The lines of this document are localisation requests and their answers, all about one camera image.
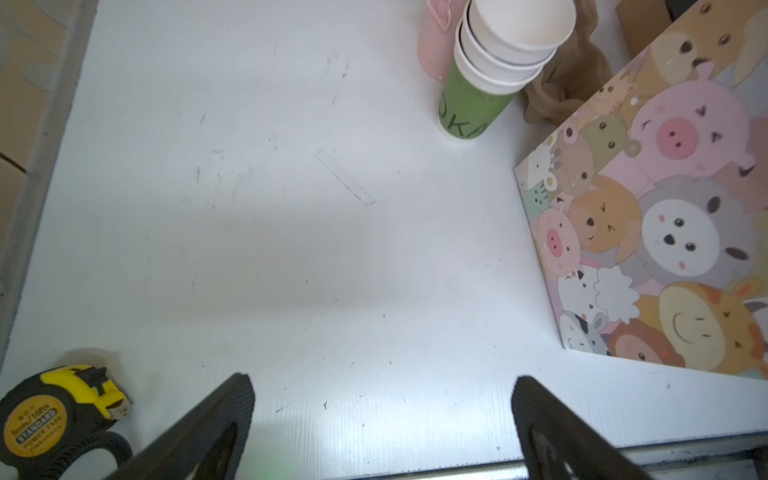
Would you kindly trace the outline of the white paper gift bag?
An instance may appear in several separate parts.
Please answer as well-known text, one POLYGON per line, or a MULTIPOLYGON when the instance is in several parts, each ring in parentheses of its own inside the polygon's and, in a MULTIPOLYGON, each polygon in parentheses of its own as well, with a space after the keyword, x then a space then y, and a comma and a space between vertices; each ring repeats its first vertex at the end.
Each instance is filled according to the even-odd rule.
POLYGON ((767 5, 697 1, 515 169, 570 350, 767 376, 767 5))

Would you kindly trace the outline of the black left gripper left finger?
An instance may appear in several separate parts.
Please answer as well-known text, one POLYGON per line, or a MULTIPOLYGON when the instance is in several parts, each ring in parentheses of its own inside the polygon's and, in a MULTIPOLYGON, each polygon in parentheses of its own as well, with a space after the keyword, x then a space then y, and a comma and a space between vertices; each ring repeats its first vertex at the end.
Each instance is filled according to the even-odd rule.
POLYGON ((250 432, 256 397, 235 373, 111 479, 233 479, 250 432))

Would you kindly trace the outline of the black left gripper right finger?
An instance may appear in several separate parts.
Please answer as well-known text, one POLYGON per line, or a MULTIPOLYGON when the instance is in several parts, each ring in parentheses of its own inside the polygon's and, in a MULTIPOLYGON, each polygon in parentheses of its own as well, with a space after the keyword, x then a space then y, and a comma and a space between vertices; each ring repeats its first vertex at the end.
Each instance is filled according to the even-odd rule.
POLYGON ((531 479, 649 477, 531 376, 516 380, 511 410, 531 479))

